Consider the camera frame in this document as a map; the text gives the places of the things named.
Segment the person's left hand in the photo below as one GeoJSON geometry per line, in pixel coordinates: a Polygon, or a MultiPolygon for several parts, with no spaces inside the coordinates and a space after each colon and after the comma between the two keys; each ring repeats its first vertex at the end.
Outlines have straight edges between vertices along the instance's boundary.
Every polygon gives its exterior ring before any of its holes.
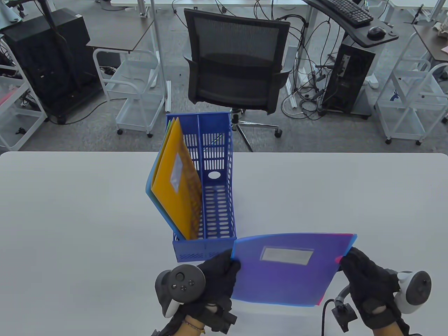
{"type": "Polygon", "coordinates": [[[175,316],[189,316],[200,320],[206,313],[222,317],[231,309],[231,296],[241,263],[232,258],[228,249],[197,266],[205,276],[205,289],[196,300],[181,304],[175,316]]]}

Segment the person's right hand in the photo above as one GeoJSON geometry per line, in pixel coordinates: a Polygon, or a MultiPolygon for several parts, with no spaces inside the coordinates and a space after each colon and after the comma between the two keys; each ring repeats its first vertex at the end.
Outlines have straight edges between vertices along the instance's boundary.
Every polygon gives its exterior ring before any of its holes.
{"type": "Polygon", "coordinates": [[[394,294],[399,291],[397,276],[355,247],[341,258],[339,264],[365,326],[376,336],[408,336],[410,327],[394,301],[394,294]]]}

